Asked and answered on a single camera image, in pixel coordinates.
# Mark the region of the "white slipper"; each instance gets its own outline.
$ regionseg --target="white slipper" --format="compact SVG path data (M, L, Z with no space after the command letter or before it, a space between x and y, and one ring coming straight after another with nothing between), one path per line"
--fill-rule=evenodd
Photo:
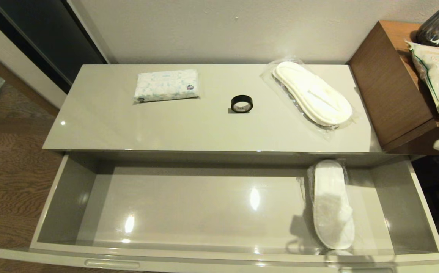
M272 74L287 87L314 122L322 126L336 126L351 117L352 107L348 100L301 65L282 62Z
M330 249L347 249L354 242L354 221L344 172L334 160L323 160L315 166L313 222L319 239Z

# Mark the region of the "wooden nightstand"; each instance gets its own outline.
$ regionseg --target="wooden nightstand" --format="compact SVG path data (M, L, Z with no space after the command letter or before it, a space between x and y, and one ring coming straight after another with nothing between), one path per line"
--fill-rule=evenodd
M419 24L380 21L349 61L382 148L394 154L439 154L439 115L418 78L405 40Z

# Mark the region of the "cabinet top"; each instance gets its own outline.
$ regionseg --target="cabinet top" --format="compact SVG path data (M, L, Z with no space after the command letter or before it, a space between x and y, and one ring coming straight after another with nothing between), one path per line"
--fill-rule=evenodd
M260 78L264 64L84 65L47 136L44 149L221 152L380 152L351 70L310 68L341 92L358 114L326 140ZM137 104L137 74L197 69L200 99ZM228 111L249 95L248 114Z

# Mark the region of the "black tape roll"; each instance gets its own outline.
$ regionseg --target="black tape roll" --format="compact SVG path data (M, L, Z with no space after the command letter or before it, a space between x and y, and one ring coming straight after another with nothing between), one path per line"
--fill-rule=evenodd
M240 107L236 105L239 102L246 102L247 105ZM237 113L248 113L251 109L253 109L253 100L250 96L238 95L231 99L231 110Z

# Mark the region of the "open drawer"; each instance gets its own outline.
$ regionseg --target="open drawer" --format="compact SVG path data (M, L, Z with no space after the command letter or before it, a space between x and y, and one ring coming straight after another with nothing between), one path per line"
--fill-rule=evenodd
M344 158L356 237L316 237L302 181ZM439 272L410 162L386 154L70 152L30 249L0 258L141 271Z

